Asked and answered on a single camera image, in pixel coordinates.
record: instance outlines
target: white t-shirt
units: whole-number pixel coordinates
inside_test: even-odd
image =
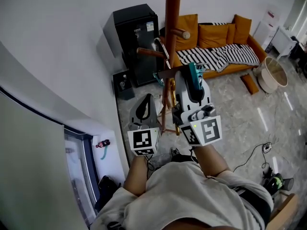
[[[230,171],[218,178],[206,178],[194,162],[171,162],[152,174],[140,197],[118,189],[97,215],[91,230],[106,230],[110,222],[118,222],[125,230],[161,230],[182,218],[194,218],[211,227],[264,230],[257,211],[228,186],[244,186],[273,210],[270,194],[259,184]]]

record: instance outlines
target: power strip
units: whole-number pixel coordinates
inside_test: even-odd
[[[269,152],[271,149],[272,149],[272,144],[268,144],[268,143],[264,144],[263,147],[262,147],[262,151],[264,153]]]

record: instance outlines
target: orange cushion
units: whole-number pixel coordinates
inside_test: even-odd
[[[201,48],[217,48],[226,45],[228,25],[199,25],[198,45]]]
[[[177,37],[176,39],[176,51],[195,48],[197,46],[198,36],[198,18],[197,14],[188,14],[179,16],[177,28],[186,30],[190,33],[189,39],[183,39]]]
[[[251,76],[249,74],[241,76],[240,78],[244,82],[244,84],[245,84],[245,86],[248,89],[248,92],[250,94],[255,94],[259,91],[255,82],[253,81],[253,79],[251,78]]]
[[[234,44],[247,44],[251,20],[236,14],[233,23],[236,24]]]
[[[234,43],[235,32],[236,32],[236,24],[228,24],[228,33],[226,38],[227,44]]]

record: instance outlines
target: black and white striped blanket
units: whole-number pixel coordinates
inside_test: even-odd
[[[202,23],[212,25],[223,25],[226,23]],[[183,65],[190,62],[208,63],[206,69],[221,72],[229,64],[244,64],[257,66],[260,64],[254,50],[243,44],[229,44],[220,48],[192,48],[177,51],[178,57]]]

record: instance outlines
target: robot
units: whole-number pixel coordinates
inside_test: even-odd
[[[204,146],[222,139],[221,117],[216,115],[209,86],[202,78],[203,71],[202,65],[189,63],[179,67],[174,76],[177,104],[172,108],[173,123],[191,146]],[[130,149],[136,156],[157,152],[161,125],[151,94],[142,97],[132,108],[129,128]]]

